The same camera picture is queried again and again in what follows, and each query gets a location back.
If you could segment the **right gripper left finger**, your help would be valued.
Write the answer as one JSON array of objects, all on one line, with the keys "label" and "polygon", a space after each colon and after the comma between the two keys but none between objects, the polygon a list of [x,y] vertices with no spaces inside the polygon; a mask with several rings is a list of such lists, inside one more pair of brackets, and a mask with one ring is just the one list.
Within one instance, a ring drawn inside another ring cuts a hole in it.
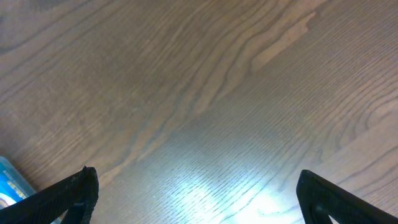
[{"label": "right gripper left finger", "polygon": [[99,198],[99,182],[94,167],[81,171],[1,210],[1,223],[52,223],[64,215],[62,223],[89,224]]}]

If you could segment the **blue Kool Fever box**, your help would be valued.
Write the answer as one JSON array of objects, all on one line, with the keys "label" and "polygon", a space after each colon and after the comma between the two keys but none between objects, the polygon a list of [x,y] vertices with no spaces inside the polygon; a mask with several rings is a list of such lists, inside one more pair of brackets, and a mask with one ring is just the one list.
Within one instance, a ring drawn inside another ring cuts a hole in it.
[{"label": "blue Kool Fever box", "polygon": [[5,158],[1,158],[1,209],[35,194],[32,186]]}]

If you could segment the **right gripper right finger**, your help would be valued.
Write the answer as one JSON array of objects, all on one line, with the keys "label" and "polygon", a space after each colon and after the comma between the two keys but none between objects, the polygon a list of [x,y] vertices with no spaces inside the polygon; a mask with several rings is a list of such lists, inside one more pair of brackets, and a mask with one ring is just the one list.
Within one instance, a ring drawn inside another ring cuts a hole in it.
[{"label": "right gripper right finger", "polygon": [[310,170],[302,170],[296,194],[305,223],[392,223],[397,217],[365,202]]}]

